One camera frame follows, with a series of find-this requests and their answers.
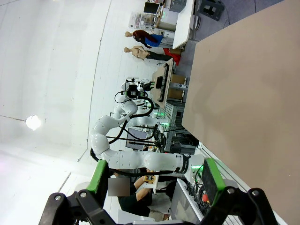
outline computer monitor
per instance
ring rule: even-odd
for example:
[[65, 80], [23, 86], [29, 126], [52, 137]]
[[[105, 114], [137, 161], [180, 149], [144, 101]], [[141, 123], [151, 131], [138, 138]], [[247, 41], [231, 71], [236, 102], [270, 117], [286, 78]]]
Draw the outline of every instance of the computer monitor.
[[171, 218], [199, 224], [203, 219], [203, 214], [185, 187], [186, 184], [181, 179], [177, 179], [171, 203]]
[[[142, 131], [142, 130], [135, 130], [132, 128], [129, 128], [128, 131], [133, 134], [135, 137], [141, 138], [141, 139], [145, 139], [147, 136], [147, 132]], [[141, 150], [143, 149], [143, 144], [130, 144], [129, 142], [134, 142], [137, 139], [135, 139], [133, 136], [131, 136], [130, 134], [127, 133], [127, 139], [130, 139], [132, 141], [126, 141], [126, 147], [127, 148], [131, 148], [131, 149], [138, 149]]]
[[159, 6], [159, 3], [145, 2], [144, 13], [156, 14], [158, 12]]

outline black keyboard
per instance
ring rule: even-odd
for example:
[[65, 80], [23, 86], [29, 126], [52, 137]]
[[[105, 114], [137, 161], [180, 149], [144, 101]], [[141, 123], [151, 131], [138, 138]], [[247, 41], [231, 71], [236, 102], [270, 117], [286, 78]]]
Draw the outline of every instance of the black keyboard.
[[164, 65], [164, 69], [165, 69], [164, 70], [164, 75], [157, 78], [156, 88], [161, 88], [160, 96], [158, 98], [158, 102], [163, 102], [164, 98], [165, 98], [165, 88], [166, 88], [166, 85], [168, 85], [166, 82], [167, 82], [167, 79], [168, 79], [169, 64], [166, 63]]

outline person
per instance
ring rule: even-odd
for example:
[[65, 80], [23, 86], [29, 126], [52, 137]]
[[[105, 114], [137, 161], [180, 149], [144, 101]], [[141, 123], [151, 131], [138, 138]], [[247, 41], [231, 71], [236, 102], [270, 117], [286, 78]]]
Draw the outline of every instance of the person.
[[123, 211], [129, 212], [138, 216], [144, 216], [144, 217], [150, 217], [154, 218], [155, 221], [163, 221], [168, 219], [168, 215], [161, 213], [159, 211], [151, 210], [146, 206], [146, 204], [142, 201], [144, 197], [146, 197], [148, 194], [151, 194], [151, 189], [143, 188], [140, 191], [137, 191], [137, 189], [144, 184], [144, 178], [145, 176], [140, 177], [137, 179], [137, 181], [134, 184], [130, 185], [129, 196], [118, 196], [120, 207]]
[[133, 33], [129, 31], [125, 32], [126, 37], [133, 37], [136, 41], [141, 42], [145, 47], [162, 47], [162, 48], [172, 48], [173, 39], [164, 37], [158, 34], [149, 34], [144, 30], [136, 30]]
[[125, 47], [124, 52], [132, 53], [133, 56], [141, 60], [150, 59], [150, 60], [168, 61], [172, 58], [169, 55], [157, 54], [155, 52], [146, 51], [142, 46], [133, 46], [132, 48]]

